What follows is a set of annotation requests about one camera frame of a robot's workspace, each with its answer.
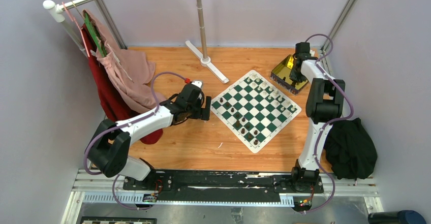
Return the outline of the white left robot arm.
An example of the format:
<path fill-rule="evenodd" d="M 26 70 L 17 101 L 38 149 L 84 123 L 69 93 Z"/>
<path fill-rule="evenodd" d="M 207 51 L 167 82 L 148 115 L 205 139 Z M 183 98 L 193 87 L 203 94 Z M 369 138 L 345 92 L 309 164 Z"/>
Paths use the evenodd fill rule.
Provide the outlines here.
<path fill-rule="evenodd" d="M 129 149 L 139 139 L 188 119 L 208 121 L 211 97 L 203 94 L 202 86 L 202 81 L 194 80 L 146 113 L 123 121 L 102 121 L 85 150 L 84 161 L 108 178 L 122 175 L 135 179 L 143 190 L 152 189 L 156 177 L 150 164 L 130 156 Z"/>

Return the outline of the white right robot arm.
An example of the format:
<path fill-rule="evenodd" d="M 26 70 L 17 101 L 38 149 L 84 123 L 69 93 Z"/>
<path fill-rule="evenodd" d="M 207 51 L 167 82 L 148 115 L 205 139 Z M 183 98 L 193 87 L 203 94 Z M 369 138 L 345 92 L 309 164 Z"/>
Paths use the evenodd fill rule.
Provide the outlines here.
<path fill-rule="evenodd" d="M 310 44 L 295 45 L 293 65 L 289 74 L 292 93 L 300 92 L 299 85 L 308 81 L 310 86 L 305 112 L 309 118 L 309 129 L 304 148 L 292 168 L 290 185 L 296 192 L 303 192 L 310 185 L 318 183 L 320 158 L 324 141 L 332 121 L 340 118 L 344 99 L 340 89 L 345 88 L 343 80 L 334 79 L 319 65 L 318 58 L 311 55 Z"/>

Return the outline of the yellow tin box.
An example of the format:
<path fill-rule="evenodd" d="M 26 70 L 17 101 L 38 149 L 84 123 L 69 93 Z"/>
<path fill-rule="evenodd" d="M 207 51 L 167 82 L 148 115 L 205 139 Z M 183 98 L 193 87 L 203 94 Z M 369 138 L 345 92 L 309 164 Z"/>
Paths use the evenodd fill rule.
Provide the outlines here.
<path fill-rule="evenodd" d="M 306 79 L 294 82 L 289 75 L 294 65 L 294 57 L 290 54 L 283 59 L 270 73 L 270 78 L 293 95 L 298 95 L 309 83 Z"/>

